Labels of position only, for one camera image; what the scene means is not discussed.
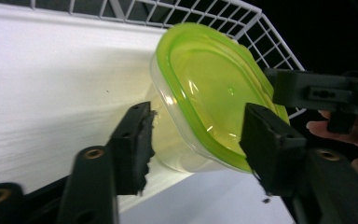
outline clear plastic container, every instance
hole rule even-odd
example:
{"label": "clear plastic container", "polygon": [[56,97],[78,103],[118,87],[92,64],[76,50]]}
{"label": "clear plastic container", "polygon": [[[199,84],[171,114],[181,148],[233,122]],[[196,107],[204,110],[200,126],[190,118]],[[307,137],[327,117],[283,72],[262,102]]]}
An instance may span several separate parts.
{"label": "clear plastic container", "polygon": [[154,149],[162,162],[187,172],[250,172],[239,142],[246,103],[272,103],[272,86],[245,47],[209,27],[184,23],[160,40],[151,63],[159,97]]}

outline plastic food container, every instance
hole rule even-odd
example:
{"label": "plastic food container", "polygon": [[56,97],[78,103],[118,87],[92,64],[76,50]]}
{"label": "plastic food container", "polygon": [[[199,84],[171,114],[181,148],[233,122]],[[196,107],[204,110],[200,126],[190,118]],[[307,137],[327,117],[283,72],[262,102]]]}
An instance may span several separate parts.
{"label": "plastic food container", "polygon": [[169,29],[158,43],[151,77],[158,91],[154,149],[175,170],[226,166],[250,172],[239,145],[246,103],[266,106],[288,122],[250,51],[204,25]]}

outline human hand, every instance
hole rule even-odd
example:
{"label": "human hand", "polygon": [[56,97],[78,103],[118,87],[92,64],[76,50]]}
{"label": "human hand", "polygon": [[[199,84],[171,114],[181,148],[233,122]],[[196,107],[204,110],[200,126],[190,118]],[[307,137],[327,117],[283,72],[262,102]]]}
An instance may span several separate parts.
{"label": "human hand", "polygon": [[[320,111],[320,113],[324,118],[330,118],[330,112]],[[352,130],[349,134],[330,133],[329,131],[327,131],[327,123],[328,120],[310,121],[307,123],[307,128],[312,134],[316,136],[351,143],[358,146],[358,117],[356,118]],[[358,159],[354,160],[351,165],[353,169],[358,173]]]}

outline green lid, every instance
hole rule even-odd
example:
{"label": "green lid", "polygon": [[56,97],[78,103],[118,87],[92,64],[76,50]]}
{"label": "green lid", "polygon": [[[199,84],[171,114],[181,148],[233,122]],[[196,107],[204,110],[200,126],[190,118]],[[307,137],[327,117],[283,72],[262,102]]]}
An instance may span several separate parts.
{"label": "green lid", "polygon": [[159,92],[173,99],[164,103],[186,119],[172,117],[175,124],[187,122],[216,161],[251,171],[239,145],[245,104],[266,106],[287,122],[288,117],[272,103],[273,88],[250,51],[212,28],[183,23],[164,34],[156,57],[171,90]]}

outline white wire rack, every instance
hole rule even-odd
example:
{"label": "white wire rack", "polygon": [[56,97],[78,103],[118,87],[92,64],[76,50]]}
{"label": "white wire rack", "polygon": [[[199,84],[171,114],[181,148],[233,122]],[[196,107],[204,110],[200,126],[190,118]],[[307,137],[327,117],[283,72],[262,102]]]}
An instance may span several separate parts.
{"label": "white wire rack", "polygon": [[[0,3],[162,29],[182,22],[200,23],[247,47],[262,69],[304,70],[262,10],[240,0],[0,0]],[[298,109],[290,118],[303,111]]]}

